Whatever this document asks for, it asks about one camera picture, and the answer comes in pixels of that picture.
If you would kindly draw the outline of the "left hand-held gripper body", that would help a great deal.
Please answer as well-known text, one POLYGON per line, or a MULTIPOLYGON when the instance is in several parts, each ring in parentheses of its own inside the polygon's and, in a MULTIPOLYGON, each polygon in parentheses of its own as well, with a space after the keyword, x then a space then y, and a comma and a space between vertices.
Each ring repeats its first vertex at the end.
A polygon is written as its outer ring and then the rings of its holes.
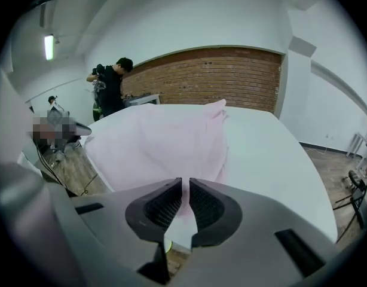
POLYGON ((71 137, 68 135, 70 121, 76 120, 56 102, 53 102, 47 112, 47 123, 56 142, 64 143, 67 138, 71 137))

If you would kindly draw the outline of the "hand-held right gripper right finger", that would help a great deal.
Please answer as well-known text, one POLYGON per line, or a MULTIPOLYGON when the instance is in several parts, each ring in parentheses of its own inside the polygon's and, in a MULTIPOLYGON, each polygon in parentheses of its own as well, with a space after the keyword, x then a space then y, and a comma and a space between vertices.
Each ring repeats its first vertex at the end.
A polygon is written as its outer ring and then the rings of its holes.
POLYGON ((337 255, 333 241, 280 202, 191 178, 198 232, 172 286, 292 286, 337 255))

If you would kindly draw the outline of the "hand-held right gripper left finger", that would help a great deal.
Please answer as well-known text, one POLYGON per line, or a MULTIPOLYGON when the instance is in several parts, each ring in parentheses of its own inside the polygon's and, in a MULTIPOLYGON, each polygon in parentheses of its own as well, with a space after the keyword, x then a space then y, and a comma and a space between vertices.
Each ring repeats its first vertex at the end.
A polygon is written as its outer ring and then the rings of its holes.
POLYGON ((164 235, 182 204, 181 178, 74 197, 72 203, 94 237, 121 265, 157 283, 169 282, 164 235))

